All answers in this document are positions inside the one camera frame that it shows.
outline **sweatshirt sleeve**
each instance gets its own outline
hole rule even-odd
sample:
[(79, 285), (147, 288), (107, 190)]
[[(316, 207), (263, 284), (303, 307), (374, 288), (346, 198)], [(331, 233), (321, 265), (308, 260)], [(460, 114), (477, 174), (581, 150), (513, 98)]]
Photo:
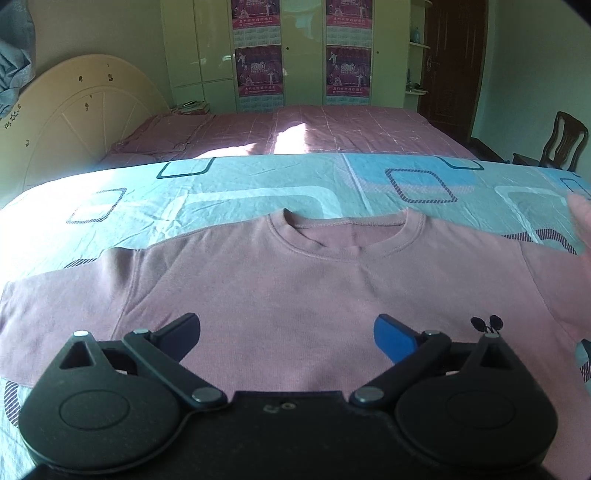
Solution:
[(575, 342), (591, 340), (591, 263), (584, 256), (521, 244), (550, 313)]
[(76, 330), (108, 340), (127, 302), (139, 252), (7, 283), (0, 298), (0, 376), (33, 386)]

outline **wooden chair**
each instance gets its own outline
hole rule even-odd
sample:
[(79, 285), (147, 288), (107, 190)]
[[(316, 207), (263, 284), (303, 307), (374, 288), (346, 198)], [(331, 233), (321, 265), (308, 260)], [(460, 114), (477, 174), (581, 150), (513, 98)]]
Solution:
[[(554, 159), (551, 159), (550, 153), (558, 141), (561, 120), (564, 123), (562, 139), (560, 139), (560, 143), (558, 144), (558, 147), (556, 147)], [(513, 163), (517, 165), (528, 165), (530, 167), (562, 168), (566, 163), (571, 150), (581, 135), (583, 135), (583, 139), (581, 140), (581, 143), (577, 149), (574, 151), (573, 159), (570, 162), (568, 168), (568, 171), (574, 171), (574, 169), (577, 167), (577, 162), (579, 161), (581, 153), (583, 152), (585, 146), (587, 146), (587, 141), (589, 140), (589, 130), (575, 117), (564, 112), (558, 112), (556, 114), (556, 119), (554, 120), (554, 130), (552, 131), (552, 136), (548, 140), (548, 143), (546, 143), (546, 146), (544, 147), (542, 158), (540, 160), (535, 160), (534, 158), (514, 153)]]

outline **pink sweatshirt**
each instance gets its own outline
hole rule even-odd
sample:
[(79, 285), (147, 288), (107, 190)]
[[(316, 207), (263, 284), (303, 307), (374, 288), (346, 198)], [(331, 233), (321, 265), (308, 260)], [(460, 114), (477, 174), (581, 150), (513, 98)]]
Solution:
[[(579, 225), (591, 207), (571, 199)], [(591, 228), (584, 229), (589, 241)], [(476, 342), (474, 316), (501, 335), (558, 412), (545, 467), (591, 474), (591, 397), (576, 343), (591, 339), (589, 257), (490, 235), (414, 210), (308, 220), (287, 210), (9, 283), (0, 300), (0, 375), (34, 385), (75, 330), (120, 339), (199, 315), (183, 365), (226, 391), (343, 390), (391, 366), (372, 326), (388, 313), (416, 331)]]

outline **chair back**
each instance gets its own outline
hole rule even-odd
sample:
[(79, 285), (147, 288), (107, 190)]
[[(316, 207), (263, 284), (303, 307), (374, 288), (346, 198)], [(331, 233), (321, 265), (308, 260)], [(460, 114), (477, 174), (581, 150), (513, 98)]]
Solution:
[[(562, 138), (557, 146), (558, 134), (560, 132), (560, 122), (564, 124)], [(556, 119), (554, 120), (554, 130), (552, 136), (546, 143), (542, 158), (540, 160), (541, 167), (554, 167), (562, 168), (568, 160), (569, 154), (578, 142), (579, 138), (583, 136), (583, 139), (579, 143), (579, 146), (574, 151), (573, 159), (570, 162), (568, 171), (574, 171), (577, 167), (579, 157), (583, 152), (587, 141), (589, 140), (589, 130), (580, 121), (578, 121), (572, 115), (564, 112), (558, 112)], [(553, 148), (556, 147), (554, 152), (554, 158), (550, 158), (550, 154)]]

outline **bottle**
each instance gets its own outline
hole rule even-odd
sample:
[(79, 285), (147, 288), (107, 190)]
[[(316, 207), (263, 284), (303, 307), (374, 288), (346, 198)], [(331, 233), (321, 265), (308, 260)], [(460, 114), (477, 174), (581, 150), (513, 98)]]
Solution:
[(421, 33), (419, 32), (418, 27), (414, 27), (411, 41), (413, 43), (421, 43)]

